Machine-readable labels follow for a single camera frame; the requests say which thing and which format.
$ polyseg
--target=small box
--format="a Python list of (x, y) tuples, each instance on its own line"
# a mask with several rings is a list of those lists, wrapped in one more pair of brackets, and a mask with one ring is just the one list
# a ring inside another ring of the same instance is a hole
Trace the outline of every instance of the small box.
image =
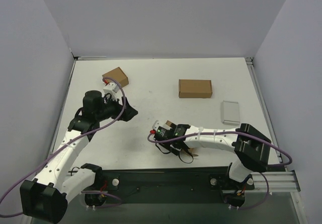
[(107, 73), (105, 73), (104, 75), (102, 75), (103, 77), (103, 81), (108, 84), (109, 81), (108, 79), (104, 79), (104, 77), (110, 77), (115, 79), (118, 83), (121, 84), (122, 87), (125, 87), (126, 85), (129, 84), (129, 79), (126, 76), (126, 74), (123, 72), (123, 70), (120, 67), (117, 67)]
[(211, 98), (211, 80), (179, 80), (179, 98)]
[(221, 103), (221, 122), (231, 125), (240, 124), (238, 102), (223, 101)]
[[(193, 156), (193, 157), (197, 157), (198, 155), (196, 154), (196, 149), (195, 148), (189, 148), (188, 149), (189, 153)], [(184, 150), (181, 150), (180, 154), (184, 153), (187, 156), (190, 156), (189, 154), (187, 154)]]
[(171, 127), (171, 126), (173, 125), (173, 123), (172, 123), (172, 122), (170, 122), (169, 120), (167, 120), (167, 121), (166, 121), (166, 125), (167, 125), (167, 126), (169, 126), (169, 127)]

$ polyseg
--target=cable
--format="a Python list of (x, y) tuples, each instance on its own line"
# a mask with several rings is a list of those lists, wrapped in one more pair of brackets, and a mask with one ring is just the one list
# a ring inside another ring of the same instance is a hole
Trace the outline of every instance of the cable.
[(100, 195), (105, 195), (106, 197), (112, 197), (112, 198), (114, 198), (114, 199), (119, 201), (119, 203), (106, 204), (106, 205), (102, 205), (102, 206), (95, 206), (95, 208), (108, 208), (108, 207), (114, 207), (114, 206), (118, 206), (118, 205), (122, 204), (122, 199), (120, 197), (115, 196), (115, 195), (111, 195), (111, 194), (106, 193), (106, 192), (96, 191), (96, 190), (84, 190), (84, 191), (82, 191), (82, 194), (100, 194)]
[(105, 190), (107, 187), (107, 181), (104, 181), (104, 185), (101, 187), (100, 191)]
[(107, 103), (107, 102), (108, 102), (108, 100), (109, 100), (111, 97), (112, 97), (111, 93), (106, 93), (106, 94), (104, 95), (105, 103)]
[(72, 174), (73, 174), (73, 170), (74, 170), (75, 168), (80, 169), (80, 167), (72, 167), (72, 169), (71, 169), (71, 171), (70, 171), (70, 176), (72, 176)]
[[(180, 139), (183, 139), (183, 138), (186, 138), (186, 137), (193, 137), (193, 136), (197, 136), (199, 133), (191, 133), (191, 134), (188, 134), (188, 135), (184, 135), (184, 136), (180, 136), (180, 137), (175, 137), (175, 138), (172, 138), (172, 139), (167, 139), (167, 140), (162, 140), (162, 141), (155, 141), (155, 140), (151, 140), (150, 137), (152, 135), (152, 133), (150, 133), (147, 137), (147, 140), (149, 142), (153, 142), (153, 143), (167, 143), (167, 142), (173, 142), (173, 141), (176, 141), (176, 140), (180, 140)], [(293, 162), (293, 159), (291, 157), (291, 155), (289, 155), (287, 152), (285, 152), (284, 150), (280, 149), (279, 147), (276, 147), (275, 145), (263, 140), (263, 139), (260, 139), (259, 137), (255, 137), (255, 136), (252, 136), (248, 133), (244, 133), (244, 132), (237, 132), (237, 131), (225, 131), (225, 132), (216, 132), (215, 135), (224, 135), (224, 134), (237, 134), (237, 135), (241, 135), (241, 136), (245, 136), (245, 137), (248, 137), (248, 138), (251, 138), (255, 141), (258, 141), (258, 142), (262, 142), (263, 144), (277, 150), (278, 152), (280, 152), (281, 154), (285, 155), (287, 158), (288, 158), (288, 162), (286, 163), (280, 163), (280, 164), (274, 164), (274, 165), (268, 165), (268, 167), (283, 167), (283, 166), (286, 166), (286, 165), (289, 165)], [(201, 132), (200, 135), (213, 135), (213, 132)]]
[(169, 152), (163, 152), (162, 150), (161, 150), (161, 148), (157, 145), (157, 143), (155, 144), (155, 146), (157, 147), (157, 149), (158, 150), (160, 150), (160, 152), (161, 153), (163, 153), (164, 155), (168, 155), (168, 154), (170, 154), (171, 153), (171, 151), (169, 151)]
[(131, 195), (134, 195), (134, 194), (136, 194), (136, 193), (139, 193), (139, 191), (140, 191), (140, 188), (139, 187), (136, 187), (134, 190), (132, 190), (129, 194), (127, 194), (126, 196), (124, 196), (123, 197), (123, 199), (125, 199), (125, 198), (128, 198), (128, 197), (130, 197)]
[(250, 206), (246, 206), (246, 207), (239, 207), (238, 210), (249, 210), (249, 209), (253, 209), (253, 208), (255, 208), (255, 207), (263, 204), (268, 199), (268, 197), (270, 195), (270, 187), (269, 187), (269, 184), (268, 184), (268, 180), (267, 180), (266, 176), (263, 175), (263, 173), (260, 173), (260, 174), (264, 177), (265, 182), (266, 182), (266, 186), (267, 186), (267, 191), (266, 191), (266, 195), (265, 195), (264, 199), (262, 199), (261, 201), (257, 202), (254, 205), (250, 205)]
[(179, 156), (179, 159), (181, 160), (181, 162), (183, 162), (185, 164), (191, 164), (193, 162), (193, 155), (191, 153), (189, 153), (189, 151), (187, 151), (186, 153), (189, 154), (192, 157), (192, 160), (190, 162), (183, 161), (182, 158), (181, 158), (181, 156), (180, 156), (180, 153), (181, 153), (181, 151), (179, 151), (178, 156)]
[(245, 190), (246, 190), (246, 184), (244, 184), (243, 189), (237, 195), (241, 195), (241, 194), (245, 193)]
[(247, 181), (251, 178), (251, 175), (249, 174), (242, 182), (241, 182), (241, 186), (243, 187), (242, 191), (240, 191), (240, 193), (244, 192), (246, 190), (246, 184)]
[[(0, 198), (0, 205), (1, 203), (3, 202), (3, 200), (5, 199), (5, 197), (17, 186), (19, 185), (21, 182), (23, 182), (25, 179), (27, 179), (29, 176), (31, 176), (32, 174), (42, 170), (42, 168), (50, 161), (52, 160), (54, 157), (56, 157), (60, 152), (62, 152), (65, 148), (67, 148), (70, 144), (72, 144), (74, 141), (82, 138), (82, 137), (85, 137), (89, 134), (93, 134), (97, 131), (100, 131), (104, 128), (107, 128), (109, 126), (111, 126), (114, 122), (116, 122), (123, 114), (123, 112), (125, 111), (125, 107), (126, 107), (126, 97), (125, 97), (125, 93), (122, 89), (122, 86), (116, 81), (114, 80), (113, 78), (110, 78), (110, 77), (104, 77), (103, 79), (109, 79), (111, 81), (113, 81), (115, 84), (117, 84), (117, 86), (120, 88), (121, 92), (122, 92), (122, 95), (123, 95), (123, 99), (124, 99), (124, 102), (123, 102), (123, 107), (122, 107), (122, 110), (120, 112), (120, 114), (111, 122), (109, 122), (108, 124), (104, 125), (103, 127), (100, 127), (100, 128), (97, 128), (97, 129), (94, 129), (92, 131), (89, 131), (89, 132), (86, 132), (80, 136), (77, 136), (76, 138), (70, 140), (68, 143), (66, 143), (63, 147), (61, 147), (60, 149), (56, 150), (53, 154), (51, 154), (45, 161), (43, 161), (40, 165), (37, 166), (37, 168), (35, 168), (34, 170), (32, 170), (31, 172), (29, 172), (28, 174), (26, 174), (24, 177), (22, 177), (21, 179), (19, 179), (16, 183), (14, 183)], [(9, 215), (2, 215), (0, 214), (0, 218), (10, 218), (10, 217), (15, 217), (15, 216), (18, 216), (18, 215), (22, 215), (23, 213), (22, 212), (19, 212), (19, 213), (15, 213), (15, 214), (9, 214)]]

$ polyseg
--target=glass panel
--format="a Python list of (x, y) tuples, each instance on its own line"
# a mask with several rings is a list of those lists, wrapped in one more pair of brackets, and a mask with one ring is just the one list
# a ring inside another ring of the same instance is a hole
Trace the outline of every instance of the glass panel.
[[(264, 193), (249, 193), (245, 206), (261, 200)], [(289, 193), (273, 193), (262, 205), (251, 210), (229, 210), (226, 204), (124, 204), (117, 207), (86, 210), (84, 196), (75, 198), (59, 224), (83, 223), (246, 223), (297, 224)], [(32, 224), (47, 222), (33, 219)]]

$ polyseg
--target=white table surface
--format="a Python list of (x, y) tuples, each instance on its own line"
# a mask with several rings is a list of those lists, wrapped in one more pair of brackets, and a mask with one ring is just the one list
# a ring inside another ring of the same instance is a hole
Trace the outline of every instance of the white table surface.
[[(82, 106), (85, 92), (103, 92), (102, 74), (116, 67), (121, 67), (129, 78), (124, 91), (139, 114), (129, 122), (118, 121), (97, 132), (73, 166), (91, 163), (109, 170), (228, 166), (237, 158), (233, 153), (199, 148), (195, 152), (199, 156), (188, 165), (175, 155), (163, 155), (146, 140), (156, 120), (205, 128), (236, 127), (221, 123), (223, 100), (239, 102), (240, 122), (251, 124), (270, 138), (244, 58), (82, 60), (75, 63), (55, 149)], [(179, 79), (212, 80), (212, 98), (180, 99)], [(279, 163), (272, 149), (269, 163)]]

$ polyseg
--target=screw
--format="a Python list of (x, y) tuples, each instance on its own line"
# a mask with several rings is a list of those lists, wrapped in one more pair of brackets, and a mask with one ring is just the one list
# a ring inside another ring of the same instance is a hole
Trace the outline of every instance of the screw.
[(250, 178), (250, 179), (247, 180), (247, 184), (253, 185), (253, 183), (254, 183), (253, 179)]
[(212, 178), (212, 179), (210, 180), (210, 184), (211, 184), (211, 185), (216, 185), (216, 184), (217, 184), (217, 180), (216, 180), (215, 178)]
[(118, 186), (119, 183), (120, 183), (120, 181), (118, 179), (113, 179), (112, 180), (112, 185), (114, 185), (114, 186)]

